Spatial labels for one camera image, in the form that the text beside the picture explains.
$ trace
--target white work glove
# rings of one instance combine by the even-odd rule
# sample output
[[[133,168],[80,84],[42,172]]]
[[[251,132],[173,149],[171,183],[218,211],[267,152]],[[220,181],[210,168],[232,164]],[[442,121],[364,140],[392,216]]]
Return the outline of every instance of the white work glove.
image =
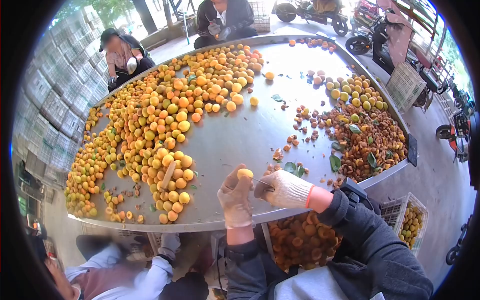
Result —
[[[135,70],[137,69],[137,58],[135,57],[130,57],[130,59],[127,61],[127,71],[128,75],[131,75]]]
[[[162,243],[158,248],[158,254],[163,254],[171,260],[175,260],[175,253],[180,250],[180,238],[179,234],[174,233],[162,233]]]
[[[225,27],[223,30],[218,34],[218,37],[215,37],[217,41],[224,41],[227,39],[227,36],[230,35],[230,28]]]
[[[314,186],[285,170],[275,171],[260,180],[270,184],[275,190],[270,192],[269,186],[259,182],[255,187],[255,198],[262,198],[282,208],[306,208],[308,195]]]
[[[245,227],[252,224],[252,205],[248,193],[253,189],[252,179],[243,176],[238,180],[237,172],[246,168],[244,164],[233,170],[217,192],[218,200],[225,215],[225,227],[228,229]]]
[[[215,24],[215,23],[211,23],[211,24],[208,26],[207,29],[208,29],[208,32],[209,32],[211,35],[213,35],[213,36],[219,34],[220,31],[222,31],[222,30],[220,29],[220,25]]]

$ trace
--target person's hand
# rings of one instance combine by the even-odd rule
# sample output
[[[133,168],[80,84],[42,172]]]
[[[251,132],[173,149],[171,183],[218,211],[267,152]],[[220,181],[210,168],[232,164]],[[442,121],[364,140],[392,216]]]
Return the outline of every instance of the person's hand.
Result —
[[[308,197],[314,187],[313,184],[285,170],[275,171],[260,180],[270,184],[275,190],[270,192],[269,186],[259,182],[255,187],[255,198],[262,198],[274,206],[283,208],[306,208]]]
[[[224,41],[227,39],[227,36],[230,35],[230,28],[225,27],[219,34],[218,37],[215,37],[217,41]]]
[[[131,75],[135,70],[137,69],[137,58],[135,57],[130,57],[130,59],[127,61],[127,71],[128,75]]]
[[[162,242],[160,248],[158,248],[158,253],[163,254],[170,258],[171,260],[175,259],[175,253],[179,251],[180,248],[180,238],[178,233],[162,233]]]
[[[248,193],[253,188],[253,182],[248,176],[238,179],[237,172],[243,168],[246,168],[244,164],[238,165],[225,178],[217,192],[225,215],[225,227],[228,229],[252,224],[252,206],[248,200]]]
[[[215,24],[215,23],[211,23],[211,24],[208,26],[207,29],[208,29],[208,32],[209,32],[211,35],[213,35],[213,36],[219,34],[220,31],[222,31],[222,30],[220,29],[220,25]]]
[[[114,88],[115,86],[117,86],[117,78],[115,76],[110,76],[108,80],[108,87]]]

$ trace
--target black jacket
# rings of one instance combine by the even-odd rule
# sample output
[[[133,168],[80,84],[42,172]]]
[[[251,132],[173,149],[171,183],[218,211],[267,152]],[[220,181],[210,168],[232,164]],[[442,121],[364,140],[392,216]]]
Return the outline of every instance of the black jacket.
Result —
[[[208,26],[210,21],[222,25],[222,21],[216,17],[216,10],[213,2],[203,1],[197,11],[197,33],[199,36],[210,36]],[[227,4],[227,21],[224,27],[230,28],[230,33],[241,30],[253,24],[253,11],[247,0],[230,0]]]
[[[412,252],[380,216],[363,204],[353,206],[338,190],[318,219],[344,237],[327,266],[349,299],[370,299],[379,292],[388,300],[428,299],[432,295],[433,284]],[[345,240],[354,250],[350,256],[340,256]],[[227,259],[227,299],[274,298],[278,281],[267,286],[261,255],[249,255],[256,247],[256,241],[229,247],[236,257],[243,253],[246,259]]]

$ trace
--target wrist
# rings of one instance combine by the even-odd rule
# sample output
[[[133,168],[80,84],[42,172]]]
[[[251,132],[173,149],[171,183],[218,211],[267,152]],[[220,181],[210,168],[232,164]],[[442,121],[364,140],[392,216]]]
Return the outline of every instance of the wrist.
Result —
[[[321,214],[333,201],[333,194],[318,186],[313,186],[307,199],[307,208]]]
[[[227,244],[242,245],[255,238],[251,225],[237,228],[227,228]]]

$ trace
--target gray sleeve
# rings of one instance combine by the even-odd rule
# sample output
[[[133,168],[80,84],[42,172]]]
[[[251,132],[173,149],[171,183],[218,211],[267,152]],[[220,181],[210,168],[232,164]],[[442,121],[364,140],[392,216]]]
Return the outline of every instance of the gray sleeve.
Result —
[[[332,203],[318,214],[318,219],[331,225],[352,244],[360,263],[379,259],[392,261],[425,276],[417,258],[382,217],[362,204],[353,205],[342,191],[334,193]]]
[[[263,299],[266,297],[267,281],[265,269],[260,254],[258,254],[257,241],[253,240],[243,245],[229,246],[235,253],[252,253],[257,255],[252,259],[233,261],[227,258],[225,276],[227,283],[228,300]]]

